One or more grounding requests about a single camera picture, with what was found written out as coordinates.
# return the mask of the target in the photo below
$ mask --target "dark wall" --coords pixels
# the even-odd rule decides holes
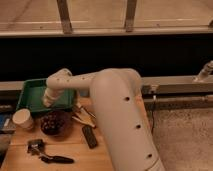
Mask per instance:
[[[195,75],[213,59],[213,34],[2,38],[0,80],[43,78],[63,67],[73,74],[133,67],[142,76]]]

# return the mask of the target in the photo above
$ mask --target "dark fruit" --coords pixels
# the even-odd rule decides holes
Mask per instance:
[[[69,114],[62,110],[54,110],[41,118],[41,130],[47,135],[58,135],[62,133],[68,122]]]

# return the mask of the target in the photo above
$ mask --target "wooden table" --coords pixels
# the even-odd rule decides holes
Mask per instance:
[[[137,97],[137,101],[142,111],[142,117],[147,122],[143,100]],[[90,99],[79,98],[79,102],[87,110],[92,111]],[[104,139],[98,128],[94,129],[94,134],[99,145],[94,149],[89,149],[81,131],[83,125],[76,121],[72,122],[66,136],[57,138],[43,134],[39,127],[39,120],[36,120],[35,123],[35,129],[30,132],[21,128],[16,129],[1,171],[113,171]],[[27,153],[27,142],[37,138],[42,138],[46,143],[47,154],[70,157],[75,160],[75,163],[46,164],[38,159],[37,155],[31,156]]]

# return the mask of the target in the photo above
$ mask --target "paper cup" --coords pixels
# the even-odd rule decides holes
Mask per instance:
[[[13,115],[13,122],[26,130],[30,130],[34,126],[34,121],[29,109],[20,109],[16,111]]]

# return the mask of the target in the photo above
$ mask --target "cable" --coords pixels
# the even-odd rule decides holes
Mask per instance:
[[[154,128],[155,128],[155,117],[154,117],[154,111],[156,109],[156,95],[153,95],[153,105],[152,105],[152,110],[151,110],[151,116],[152,116],[152,128],[151,132],[152,134],[154,133]]]

